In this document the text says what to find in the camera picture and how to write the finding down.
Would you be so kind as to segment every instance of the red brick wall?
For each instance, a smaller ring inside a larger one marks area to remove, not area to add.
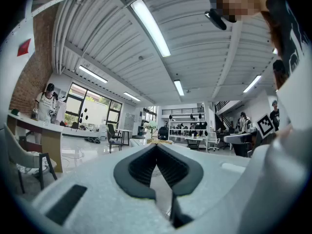
[[[10,109],[30,115],[37,95],[43,92],[52,74],[52,34],[59,4],[34,17],[35,53],[28,60],[15,86]]]

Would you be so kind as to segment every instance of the fluorescent light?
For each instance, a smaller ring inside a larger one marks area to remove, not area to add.
[[[138,99],[138,98],[132,96],[131,94],[129,94],[129,93],[127,93],[127,92],[124,92],[124,95],[127,95],[127,96],[129,96],[129,97],[131,97],[132,99],[135,99],[135,100],[137,100],[137,101],[141,101],[140,99]]]
[[[183,92],[183,89],[182,89],[181,81],[180,81],[180,80],[175,80],[175,86],[176,86],[176,89],[177,89],[177,91],[179,92],[179,94],[180,94],[181,96],[184,96],[184,92]]]
[[[87,74],[93,76],[94,78],[96,78],[96,79],[98,79],[98,80],[100,80],[100,81],[102,81],[104,83],[107,83],[107,80],[105,80],[102,77],[98,76],[97,74],[91,72],[89,69],[86,69],[86,68],[84,68],[82,66],[80,66],[79,69],[82,70],[83,72],[86,72]]]
[[[131,7],[150,33],[161,55],[163,57],[170,56],[171,54],[165,42],[165,39],[162,36],[155,19],[153,18],[151,12],[148,10],[143,0],[136,0],[135,2],[131,3]]]
[[[244,93],[247,93],[259,80],[260,80],[261,76],[257,76],[253,82],[248,86],[248,88],[246,88],[244,90]]]

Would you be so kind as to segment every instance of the white floor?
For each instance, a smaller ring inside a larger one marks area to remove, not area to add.
[[[28,141],[32,141],[33,136],[28,136]],[[122,150],[129,149],[129,146],[122,146]],[[112,147],[112,153],[118,152],[118,146]],[[223,150],[213,150],[209,151],[210,153],[220,154],[220,155],[235,155],[234,151],[230,151],[229,148]],[[61,178],[62,176],[66,176],[67,173],[70,173],[74,169],[76,169],[79,165],[98,158],[102,155],[109,155],[109,145],[106,140],[101,141],[101,144],[90,143],[83,138],[77,137],[68,137],[63,136],[62,139],[62,147],[61,147],[61,155],[62,155],[62,166],[63,173],[57,173],[57,177]],[[15,185],[19,195],[23,198],[31,201],[36,197],[37,194],[40,193],[40,185],[39,182],[31,176],[23,177],[25,194],[21,193],[19,182],[17,176],[15,176]],[[49,184],[53,183],[54,179],[51,174],[46,174],[44,176],[44,186],[47,187]],[[156,204],[160,209],[161,213],[164,214],[167,218],[169,217],[171,210],[171,200],[172,200],[172,190],[166,183],[165,179],[161,175],[158,167],[155,168],[152,181],[151,188],[156,191]]]

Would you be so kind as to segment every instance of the white ceiling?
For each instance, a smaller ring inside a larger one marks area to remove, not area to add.
[[[82,0],[75,9],[75,0],[70,0],[60,6],[59,21],[63,15],[64,24],[57,28],[54,65],[61,62],[64,73],[90,80],[126,102],[123,93],[128,92],[142,100],[135,101],[138,106],[250,99],[261,88],[273,86],[276,56],[261,16],[235,27],[226,22],[228,29],[221,31],[204,16],[210,9],[208,0],[144,0],[171,51],[170,57],[162,58],[126,6],[134,1]],[[108,83],[101,84],[80,71],[79,65]],[[261,74],[257,88],[243,95]],[[178,95],[174,79],[181,80],[185,96]]]

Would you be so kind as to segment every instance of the red sticker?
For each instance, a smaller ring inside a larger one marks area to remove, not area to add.
[[[18,57],[25,55],[28,53],[28,47],[29,47],[29,43],[30,43],[30,39],[28,39],[26,42],[24,42],[20,47],[19,47],[19,51],[18,51]]]

